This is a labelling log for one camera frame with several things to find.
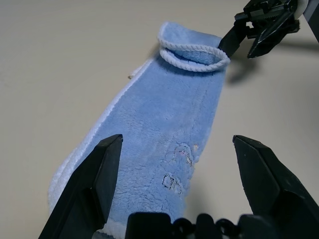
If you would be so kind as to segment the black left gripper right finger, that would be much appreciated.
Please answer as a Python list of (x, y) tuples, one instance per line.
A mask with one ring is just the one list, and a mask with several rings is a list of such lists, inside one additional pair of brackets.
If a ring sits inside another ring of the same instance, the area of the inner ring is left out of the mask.
[(271, 148), (235, 135), (242, 186), (254, 215), (268, 216), (283, 239), (317, 239), (319, 207)]

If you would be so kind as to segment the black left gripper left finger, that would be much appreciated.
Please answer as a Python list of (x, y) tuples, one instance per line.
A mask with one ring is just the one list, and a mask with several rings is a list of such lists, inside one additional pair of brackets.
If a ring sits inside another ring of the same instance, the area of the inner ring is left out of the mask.
[(41, 239), (90, 239), (104, 227), (112, 204), (123, 136), (101, 140), (68, 180)]

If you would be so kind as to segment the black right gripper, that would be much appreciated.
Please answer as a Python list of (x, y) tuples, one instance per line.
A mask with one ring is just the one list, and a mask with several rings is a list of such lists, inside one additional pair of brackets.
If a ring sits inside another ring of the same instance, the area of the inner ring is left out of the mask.
[(250, 22), (250, 32), (262, 31), (255, 38), (247, 58), (268, 54), (287, 34), (296, 33), (294, 13), (297, 8), (297, 0), (250, 0), (243, 12), (235, 15), (234, 25), (221, 39), (218, 49), (232, 56), (247, 36), (249, 27), (246, 23)]

